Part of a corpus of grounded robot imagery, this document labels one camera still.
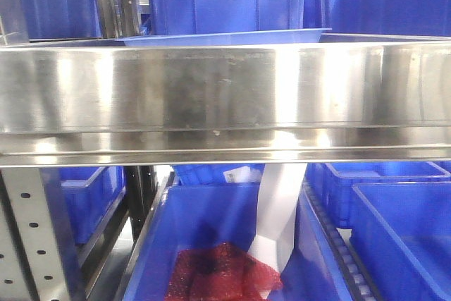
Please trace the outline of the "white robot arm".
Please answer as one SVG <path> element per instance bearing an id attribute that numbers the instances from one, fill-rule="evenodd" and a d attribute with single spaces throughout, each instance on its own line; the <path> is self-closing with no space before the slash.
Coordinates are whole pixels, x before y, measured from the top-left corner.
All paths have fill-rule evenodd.
<path id="1" fill-rule="evenodd" d="M 249 254 L 282 272 L 294 247 L 295 217 L 305 163 L 267 164 L 260 182 L 256 232 Z"/>

